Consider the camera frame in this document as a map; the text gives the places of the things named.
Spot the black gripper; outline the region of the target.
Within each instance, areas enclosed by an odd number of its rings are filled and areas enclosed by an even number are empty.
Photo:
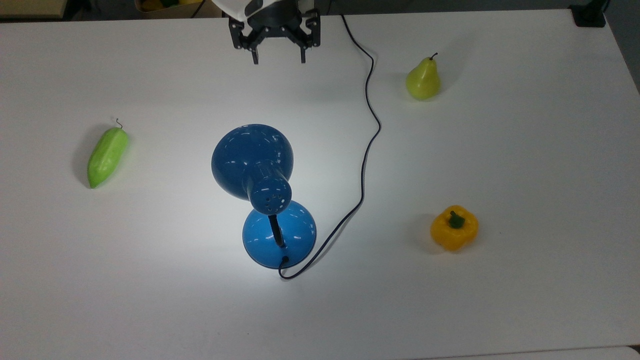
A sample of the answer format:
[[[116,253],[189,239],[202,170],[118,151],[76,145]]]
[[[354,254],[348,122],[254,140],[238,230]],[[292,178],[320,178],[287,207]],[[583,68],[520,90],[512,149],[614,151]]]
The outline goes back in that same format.
[[[250,0],[246,5],[246,22],[251,27],[244,34],[245,23],[229,18],[233,47],[251,53],[253,63],[259,64],[258,46],[268,38],[271,29],[285,28],[285,37],[298,46],[301,63],[306,63],[306,52],[322,43],[322,22],[318,8],[302,13],[297,0]]]

